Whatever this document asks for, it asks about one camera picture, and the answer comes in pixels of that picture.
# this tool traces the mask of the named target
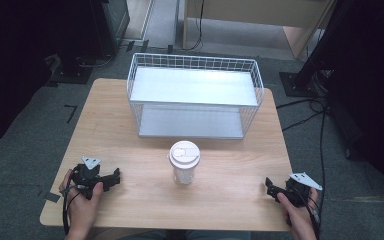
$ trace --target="wire basket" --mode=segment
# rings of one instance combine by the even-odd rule
[[[255,60],[136,53],[127,96],[139,136],[243,139],[264,87]]]

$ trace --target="white lid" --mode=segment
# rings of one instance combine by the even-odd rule
[[[200,151],[194,143],[189,141],[180,141],[171,147],[169,158],[175,167],[189,169],[198,164]]]

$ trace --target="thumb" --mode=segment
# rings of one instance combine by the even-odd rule
[[[103,192],[104,192],[104,184],[102,182],[96,183],[95,187],[93,187],[93,195],[92,195],[91,201],[98,203],[99,199],[101,199],[101,195]]]
[[[288,211],[289,213],[293,212],[295,207],[292,205],[292,203],[289,201],[289,199],[285,196],[283,193],[278,193],[277,198],[280,201],[280,204]]]

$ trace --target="gray carpet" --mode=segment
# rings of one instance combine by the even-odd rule
[[[105,67],[96,68],[85,85],[42,87],[0,140],[0,239],[63,239],[61,227],[39,222],[49,191],[70,137],[96,78],[127,77],[131,52],[120,49]],[[164,50],[148,49],[164,53]],[[175,51],[175,54],[197,54]],[[297,100],[286,97],[278,72],[298,72],[303,63],[257,58],[263,82],[277,105]],[[78,106],[72,119],[73,108]],[[282,127],[312,115],[308,103],[279,109]],[[321,183],[320,130],[322,116],[284,132],[292,168]],[[334,119],[326,116],[323,156],[326,194],[322,239],[384,239],[384,176],[367,162],[345,158]],[[253,239],[291,239],[287,232],[253,232]]]

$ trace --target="human hand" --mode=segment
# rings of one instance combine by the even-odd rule
[[[59,186],[60,191],[65,190],[72,170],[65,174],[64,181]],[[70,231],[67,240],[86,239],[90,229],[95,223],[98,213],[98,203],[103,192],[103,183],[98,182],[93,188],[92,199],[87,200],[77,189],[72,188],[68,194],[68,216],[70,218]]]
[[[308,205],[311,209],[316,209],[318,193],[316,189],[310,189],[310,198],[308,200]],[[313,224],[311,222],[310,214],[306,207],[297,208],[288,200],[288,198],[283,193],[278,193],[277,198],[284,208],[283,216],[285,220],[290,219],[292,226],[291,232],[295,240],[308,240],[308,239],[317,239],[314,233]]]

